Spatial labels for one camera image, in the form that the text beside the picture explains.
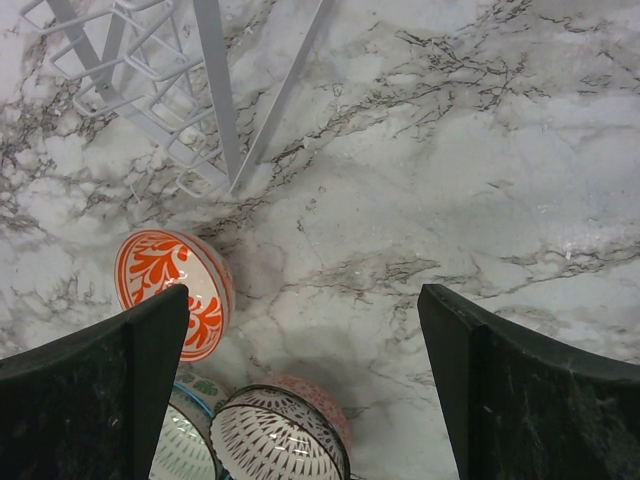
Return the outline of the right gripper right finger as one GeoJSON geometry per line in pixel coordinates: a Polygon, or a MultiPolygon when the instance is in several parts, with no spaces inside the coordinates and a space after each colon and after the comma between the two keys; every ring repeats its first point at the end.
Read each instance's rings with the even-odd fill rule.
{"type": "Polygon", "coordinates": [[[423,285],[417,307],[460,478],[638,478],[638,366],[442,285],[423,285]]]}

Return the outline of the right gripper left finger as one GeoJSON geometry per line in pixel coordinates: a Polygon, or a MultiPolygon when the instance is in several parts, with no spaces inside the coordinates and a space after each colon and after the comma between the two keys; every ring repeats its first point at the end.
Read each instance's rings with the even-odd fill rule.
{"type": "Polygon", "coordinates": [[[2,478],[147,478],[188,321],[175,285],[3,359],[2,478]]]}

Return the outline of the green line pattern bowl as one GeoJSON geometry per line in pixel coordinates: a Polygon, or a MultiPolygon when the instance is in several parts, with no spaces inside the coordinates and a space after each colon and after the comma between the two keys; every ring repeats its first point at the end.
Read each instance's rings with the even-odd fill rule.
{"type": "Polygon", "coordinates": [[[149,479],[217,479],[219,467],[206,439],[210,416],[200,408],[167,407],[149,479]]]}

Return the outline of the orange floral bowl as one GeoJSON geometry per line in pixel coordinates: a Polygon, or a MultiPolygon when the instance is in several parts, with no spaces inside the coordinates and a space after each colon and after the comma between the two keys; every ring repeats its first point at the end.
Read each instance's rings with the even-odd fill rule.
{"type": "Polygon", "coordinates": [[[231,325],[236,304],[231,268],[213,247],[191,234],[144,229],[129,235],[116,255],[114,279],[123,309],[177,284],[188,288],[182,362],[210,356],[231,325]]]}

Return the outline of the brown line pattern bowl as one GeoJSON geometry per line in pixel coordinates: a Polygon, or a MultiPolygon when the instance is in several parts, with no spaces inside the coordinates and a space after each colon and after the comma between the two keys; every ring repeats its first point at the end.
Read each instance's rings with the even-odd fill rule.
{"type": "Polygon", "coordinates": [[[215,414],[210,438],[233,479],[349,479],[337,430],[316,407],[283,388],[251,385],[215,414]]]}

